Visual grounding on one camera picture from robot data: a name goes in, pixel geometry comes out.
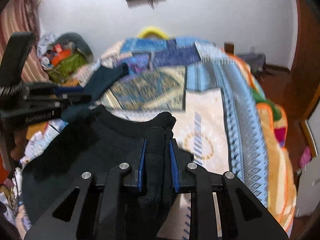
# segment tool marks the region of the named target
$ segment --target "white wall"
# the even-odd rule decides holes
[[[41,34],[82,35],[95,58],[113,43],[155,25],[171,36],[188,35],[235,52],[266,54],[267,62],[291,68],[297,36],[295,0],[42,0]]]

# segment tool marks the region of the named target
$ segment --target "baseboard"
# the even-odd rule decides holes
[[[284,72],[290,73],[290,69],[288,69],[285,66],[266,64],[265,67],[268,68],[268,69],[273,69],[273,70],[284,71]]]

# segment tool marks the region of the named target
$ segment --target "black garment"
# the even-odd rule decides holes
[[[140,138],[146,138],[146,183],[139,197],[129,196],[126,218],[135,225],[127,227],[127,238],[156,236],[175,198],[167,144],[174,124],[175,118],[168,112],[148,122],[131,122],[99,106],[67,125],[23,170],[24,204],[31,223],[84,171],[108,172],[125,160]],[[137,224],[145,230],[136,228]]]
[[[123,63],[119,67],[113,69],[103,66],[98,68],[84,87],[84,93],[91,95],[91,102],[88,104],[69,106],[62,112],[61,119],[65,122],[72,122],[81,112],[89,111],[87,110],[89,106],[93,105],[95,101],[100,99],[103,93],[106,92],[114,82],[127,74],[128,65],[126,63]]]

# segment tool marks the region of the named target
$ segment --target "pink curtain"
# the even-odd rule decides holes
[[[38,1],[10,0],[0,14],[0,61],[12,33],[29,31],[39,38]],[[25,82],[49,80],[36,56],[36,45],[26,60],[21,76]]]

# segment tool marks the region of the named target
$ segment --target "curtain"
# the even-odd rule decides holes
[[[38,1],[10,0],[0,14],[0,61],[12,33],[29,31],[39,39]],[[36,56],[36,45],[26,60],[21,76],[25,82],[49,80]]]

